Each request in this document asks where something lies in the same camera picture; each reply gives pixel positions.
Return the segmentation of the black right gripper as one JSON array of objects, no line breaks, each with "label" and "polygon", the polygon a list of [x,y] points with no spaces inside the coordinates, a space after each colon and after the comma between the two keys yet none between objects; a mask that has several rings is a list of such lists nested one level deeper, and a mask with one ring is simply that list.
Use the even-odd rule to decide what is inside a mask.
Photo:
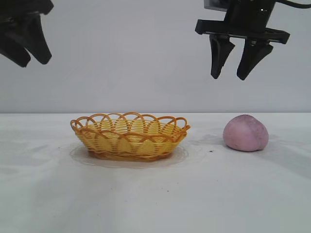
[{"label": "black right gripper", "polygon": [[204,8],[224,11],[225,18],[217,20],[197,20],[195,32],[209,34],[211,47],[211,76],[218,79],[222,68],[234,49],[230,37],[244,38],[242,58],[237,76],[245,80],[253,68],[267,55],[273,46],[270,42],[286,44],[288,32],[267,28],[274,9],[275,0],[205,0]]}]

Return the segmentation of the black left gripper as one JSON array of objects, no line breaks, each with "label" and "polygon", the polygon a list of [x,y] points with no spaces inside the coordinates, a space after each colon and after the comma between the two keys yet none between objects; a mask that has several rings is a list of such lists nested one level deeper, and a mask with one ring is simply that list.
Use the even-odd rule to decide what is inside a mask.
[{"label": "black left gripper", "polygon": [[39,63],[47,64],[52,54],[43,34],[41,16],[26,21],[9,20],[32,14],[47,15],[53,7],[51,0],[0,0],[0,53],[18,66],[26,67],[31,60],[28,50]]}]

